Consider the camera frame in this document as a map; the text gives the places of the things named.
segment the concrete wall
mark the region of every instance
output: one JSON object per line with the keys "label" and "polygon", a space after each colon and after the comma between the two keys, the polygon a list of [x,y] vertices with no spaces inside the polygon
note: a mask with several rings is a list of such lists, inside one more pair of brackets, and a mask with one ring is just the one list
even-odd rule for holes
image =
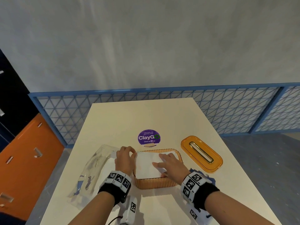
{"label": "concrete wall", "polygon": [[31,92],[300,82],[300,0],[1,0]]}

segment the tissue box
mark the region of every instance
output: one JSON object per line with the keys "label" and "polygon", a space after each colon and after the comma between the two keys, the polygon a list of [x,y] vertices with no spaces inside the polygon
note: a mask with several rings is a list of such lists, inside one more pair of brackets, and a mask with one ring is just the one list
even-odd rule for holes
{"label": "tissue box", "polygon": [[[168,151],[175,151],[175,153],[178,155],[178,159],[180,162],[182,162],[182,158],[180,153],[175,149],[159,149],[159,150],[149,150],[145,152],[149,153],[162,153],[162,152],[168,152]],[[148,178],[148,179],[137,179],[135,177],[136,170],[133,170],[133,176],[135,180],[135,185],[137,188],[141,190],[146,189],[157,189],[157,188],[165,188],[165,187],[172,187],[176,186],[177,183],[172,181],[170,178],[164,177],[164,178]]]}

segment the white table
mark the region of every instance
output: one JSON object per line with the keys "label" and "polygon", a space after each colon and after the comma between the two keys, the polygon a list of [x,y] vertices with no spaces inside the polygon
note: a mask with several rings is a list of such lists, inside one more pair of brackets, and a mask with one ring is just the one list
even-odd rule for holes
{"label": "white table", "polygon": [[[77,208],[67,203],[67,195],[86,162],[102,144],[118,148],[130,145],[136,151],[149,150],[137,140],[139,133],[146,129],[155,130],[161,136],[160,143],[150,149],[174,148],[180,152],[183,163],[196,170],[201,169],[181,149],[180,143],[190,135],[199,137],[223,158],[223,165],[209,174],[216,179],[217,187],[272,223],[280,224],[193,98],[182,98],[93,104],[41,225],[68,224],[79,213]],[[195,225],[185,211],[179,186],[154,190],[139,190],[133,186],[130,194],[140,202],[135,221],[137,225]],[[118,209],[114,208],[108,222],[117,215]]]}

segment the wristband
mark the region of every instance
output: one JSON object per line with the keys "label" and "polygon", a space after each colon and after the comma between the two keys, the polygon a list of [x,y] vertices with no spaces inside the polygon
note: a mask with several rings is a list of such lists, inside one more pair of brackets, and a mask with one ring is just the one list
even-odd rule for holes
{"label": "wristband", "polygon": [[115,205],[124,203],[131,187],[131,178],[122,171],[111,171],[100,185],[98,193],[105,191],[115,198]]}
{"label": "wristband", "polygon": [[219,191],[208,178],[195,171],[186,176],[180,190],[184,199],[189,203],[193,203],[197,210],[205,210],[204,203],[208,195]]}

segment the black cable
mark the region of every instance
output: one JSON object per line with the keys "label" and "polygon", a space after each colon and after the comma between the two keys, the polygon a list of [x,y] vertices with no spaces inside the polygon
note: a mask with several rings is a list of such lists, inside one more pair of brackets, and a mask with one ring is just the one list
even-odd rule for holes
{"label": "black cable", "polygon": [[116,218],[114,218],[108,225],[110,225],[115,219],[118,219],[118,218],[120,218],[120,219],[122,219],[123,218],[123,216],[117,216]]}

